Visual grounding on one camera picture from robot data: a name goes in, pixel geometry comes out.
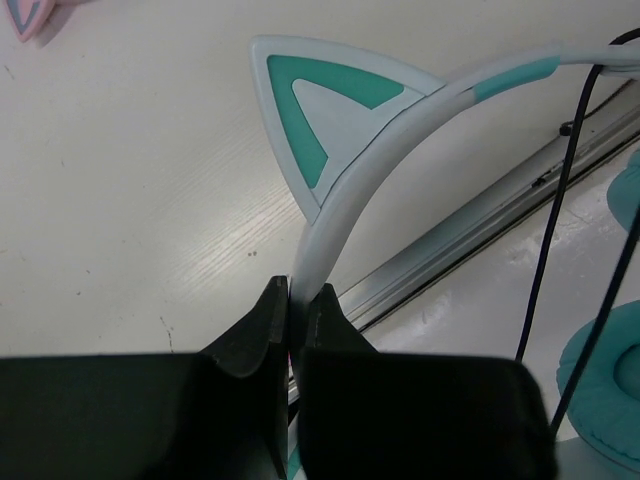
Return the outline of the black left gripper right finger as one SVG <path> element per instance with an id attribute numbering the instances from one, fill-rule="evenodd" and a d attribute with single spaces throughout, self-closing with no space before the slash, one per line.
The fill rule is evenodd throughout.
<path id="1" fill-rule="evenodd" d="M 519 362 L 377 351 L 322 287 L 298 361 L 310 479 L 554 479 L 541 391 Z"/>

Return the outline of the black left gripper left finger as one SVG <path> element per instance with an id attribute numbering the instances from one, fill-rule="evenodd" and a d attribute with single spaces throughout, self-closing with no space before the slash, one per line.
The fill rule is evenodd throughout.
<path id="1" fill-rule="evenodd" d="M 5 479 L 282 479 L 288 285 L 194 353 L 1 362 Z"/>

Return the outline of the teal cat-ear headphones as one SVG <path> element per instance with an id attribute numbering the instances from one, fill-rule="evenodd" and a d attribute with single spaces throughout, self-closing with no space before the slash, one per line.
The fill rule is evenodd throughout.
<path id="1" fill-rule="evenodd" d="M 309 308 L 333 271 L 358 219 L 391 173 L 420 144 L 463 112 L 501 93 L 587 65 L 551 204 L 558 216 L 599 76 L 639 75 L 639 33 L 599 49 L 534 48 L 442 79 L 409 64 L 335 42 L 265 35 L 250 46 L 264 127 L 306 225 L 289 283 L 288 349 L 297 388 L 287 475 L 308 478 L 298 448 L 298 361 Z"/>

